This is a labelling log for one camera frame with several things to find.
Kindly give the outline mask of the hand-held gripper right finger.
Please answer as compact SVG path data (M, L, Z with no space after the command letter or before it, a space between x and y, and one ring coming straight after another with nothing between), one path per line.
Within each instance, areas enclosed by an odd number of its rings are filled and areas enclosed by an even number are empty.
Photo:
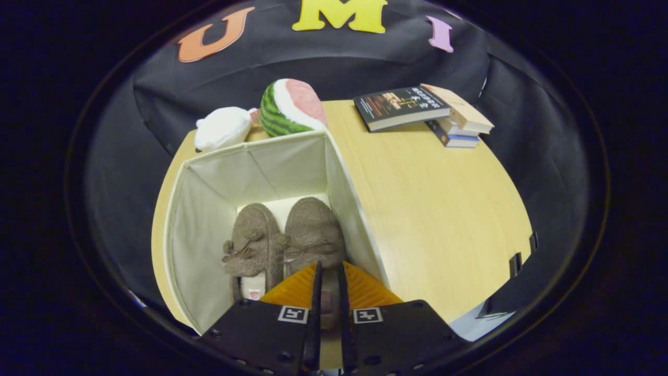
M337 267L343 374L426 374L465 348L461 338L424 300L360 304L387 288L347 262Z

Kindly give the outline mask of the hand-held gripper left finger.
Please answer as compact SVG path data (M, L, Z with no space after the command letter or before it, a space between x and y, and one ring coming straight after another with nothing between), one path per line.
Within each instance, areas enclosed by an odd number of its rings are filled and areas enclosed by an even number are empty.
M252 374L317 374L320 369L322 263L301 274L310 308L242 299L201 336L201 343Z

